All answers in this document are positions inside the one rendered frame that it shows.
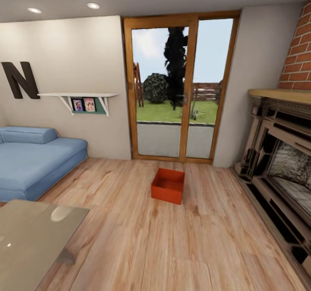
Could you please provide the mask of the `storage box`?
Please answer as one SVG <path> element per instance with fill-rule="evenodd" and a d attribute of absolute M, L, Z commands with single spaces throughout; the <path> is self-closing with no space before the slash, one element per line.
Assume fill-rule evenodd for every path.
<path fill-rule="evenodd" d="M 181 205 L 185 173 L 159 168 L 151 185 L 151 198 Z"/>

